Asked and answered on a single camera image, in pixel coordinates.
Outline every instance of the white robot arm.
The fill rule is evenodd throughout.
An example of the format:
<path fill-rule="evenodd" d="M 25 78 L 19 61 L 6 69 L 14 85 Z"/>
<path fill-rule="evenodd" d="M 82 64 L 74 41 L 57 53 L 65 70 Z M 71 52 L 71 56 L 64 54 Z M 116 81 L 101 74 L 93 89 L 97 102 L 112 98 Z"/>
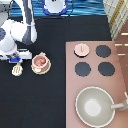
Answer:
<path fill-rule="evenodd" d="M 20 41 L 26 45 L 30 45 L 37 39 L 32 1 L 14 1 L 21 8 L 23 22 L 20 23 L 9 19 L 0 27 L 0 55 L 2 57 L 8 57 L 8 55 L 17 52 L 15 41 Z"/>

